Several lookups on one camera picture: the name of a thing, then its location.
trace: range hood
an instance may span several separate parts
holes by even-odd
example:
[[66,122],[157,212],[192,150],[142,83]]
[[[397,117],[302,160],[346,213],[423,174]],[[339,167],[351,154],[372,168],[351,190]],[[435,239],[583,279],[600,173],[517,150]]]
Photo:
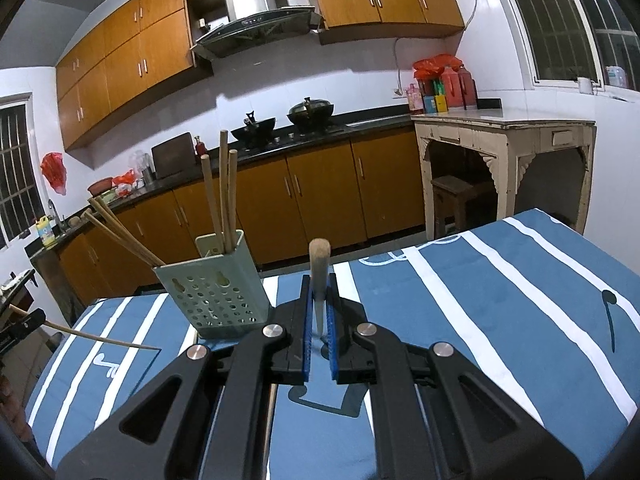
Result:
[[230,56],[253,46],[317,30],[321,16],[313,6],[278,8],[275,0],[225,0],[229,23],[196,41],[193,51],[206,58]]

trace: bowl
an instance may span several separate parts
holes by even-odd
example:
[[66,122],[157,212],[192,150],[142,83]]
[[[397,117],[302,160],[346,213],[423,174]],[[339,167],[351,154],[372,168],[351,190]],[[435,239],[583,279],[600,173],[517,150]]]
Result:
[[91,193],[91,196],[98,196],[101,193],[104,193],[107,190],[110,190],[113,187],[113,177],[108,176],[107,178],[103,178],[98,182],[94,182],[91,184],[86,190]]

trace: table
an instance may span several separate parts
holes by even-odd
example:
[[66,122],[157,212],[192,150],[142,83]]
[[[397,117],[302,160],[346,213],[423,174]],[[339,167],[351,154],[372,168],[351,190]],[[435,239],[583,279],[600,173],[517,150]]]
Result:
[[[452,343],[569,447],[587,474],[636,412],[640,277],[541,211],[332,269],[340,294],[361,301],[371,322],[414,345]],[[301,280],[301,273],[287,274],[263,285],[281,304],[298,297]],[[616,295],[615,352],[604,289]],[[98,302],[77,328],[162,350],[78,338],[61,345],[27,408],[54,466],[193,341],[164,294]],[[312,345],[305,388],[278,389],[270,478],[373,479],[366,387],[333,383],[323,343],[314,336]]]
[[517,108],[423,114],[412,116],[412,119],[420,150],[427,240],[434,238],[430,142],[446,142],[480,153],[498,192],[498,220],[514,214],[518,187],[536,154],[578,148],[584,164],[584,176],[575,230],[584,233],[591,195],[596,137],[594,121],[537,114]]

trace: kitchen counter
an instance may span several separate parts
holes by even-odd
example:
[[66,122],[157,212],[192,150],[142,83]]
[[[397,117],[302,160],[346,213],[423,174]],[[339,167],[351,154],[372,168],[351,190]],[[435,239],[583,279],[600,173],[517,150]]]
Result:
[[[334,116],[332,120],[334,121],[334,124],[336,124],[336,127],[332,128],[327,134],[301,135],[297,133],[294,126],[285,126],[274,130],[274,136],[276,136],[276,139],[264,148],[253,148],[248,150],[244,147],[243,142],[236,140],[235,142],[229,143],[229,149],[238,150],[239,167],[247,166],[254,162],[285,154],[288,155],[299,150],[306,150],[316,146],[332,144],[340,140],[369,135],[392,128],[410,126],[412,124],[412,119],[411,116],[406,113],[407,109],[408,107],[406,105],[399,105],[384,108],[373,108],[371,110],[361,110],[359,112],[350,112]],[[215,176],[219,173],[218,148],[209,150],[209,157],[211,170]],[[151,198],[158,194],[162,194],[201,179],[202,169],[200,165],[195,164],[190,170],[182,171],[160,180],[155,180],[146,186],[135,190],[124,198],[116,199],[109,204],[109,207],[113,211],[118,212],[119,210],[133,206],[147,198]],[[33,263],[35,260],[42,257],[47,253],[47,251],[52,249],[57,250],[67,244],[77,234],[81,233],[89,223],[90,222],[81,220],[81,223],[76,227],[69,229],[64,234],[58,236],[56,238],[56,242],[48,248],[42,247],[37,248],[36,250],[32,248],[30,251],[29,247],[27,247],[28,254],[33,252],[30,256],[31,262]],[[39,239],[32,242],[32,244],[38,243]]]

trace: red plastic bag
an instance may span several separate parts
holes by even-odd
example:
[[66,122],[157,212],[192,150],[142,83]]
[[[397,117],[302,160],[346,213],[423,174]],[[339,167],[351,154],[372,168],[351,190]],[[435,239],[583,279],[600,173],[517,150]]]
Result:
[[47,153],[42,157],[40,169],[53,191],[66,195],[66,168],[62,163],[62,153]]

